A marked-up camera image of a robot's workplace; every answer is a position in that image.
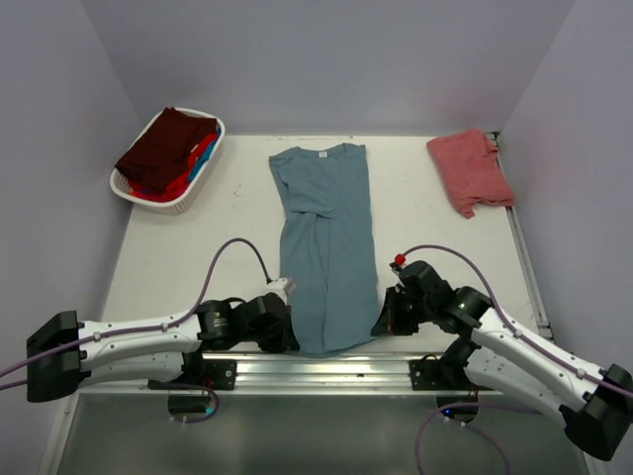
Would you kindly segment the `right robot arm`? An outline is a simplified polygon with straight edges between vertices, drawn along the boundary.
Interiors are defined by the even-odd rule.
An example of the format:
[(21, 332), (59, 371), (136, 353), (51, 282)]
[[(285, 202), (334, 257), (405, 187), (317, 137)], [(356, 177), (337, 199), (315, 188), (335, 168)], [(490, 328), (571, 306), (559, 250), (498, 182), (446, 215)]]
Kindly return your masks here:
[(408, 336), (426, 323), (455, 340), (439, 357), (409, 365), (416, 391), (488, 389), (561, 425), (578, 449), (602, 461), (613, 458), (632, 424), (632, 375), (603, 368), (541, 337), (510, 317), (495, 300), (464, 286), (452, 288), (424, 261), (398, 255), (399, 279), (388, 288), (374, 336)]

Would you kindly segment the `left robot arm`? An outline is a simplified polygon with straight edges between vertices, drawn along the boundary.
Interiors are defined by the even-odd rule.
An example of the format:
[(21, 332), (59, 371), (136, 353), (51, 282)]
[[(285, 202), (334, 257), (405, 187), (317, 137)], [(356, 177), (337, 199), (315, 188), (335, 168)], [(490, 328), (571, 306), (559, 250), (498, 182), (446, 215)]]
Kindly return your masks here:
[(146, 380), (153, 389), (210, 387), (204, 353), (242, 342), (267, 353), (299, 350), (284, 297), (208, 300), (192, 312), (118, 324), (81, 322), (75, 312), (62, 312), (27, 341), (27, 399), (49, 402), (126, 380)]

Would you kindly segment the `blue t shirt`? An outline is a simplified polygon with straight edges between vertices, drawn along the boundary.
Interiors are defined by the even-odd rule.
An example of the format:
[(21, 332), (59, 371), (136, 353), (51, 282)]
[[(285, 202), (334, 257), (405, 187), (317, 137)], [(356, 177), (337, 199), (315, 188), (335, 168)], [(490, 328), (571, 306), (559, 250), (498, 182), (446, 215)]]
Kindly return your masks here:
[(280, 273), (293, 280), (292, 327), (304, 355), (371, 340), (380, 314), (366, 147), (293, 147), (269, 159), (285, 214)]

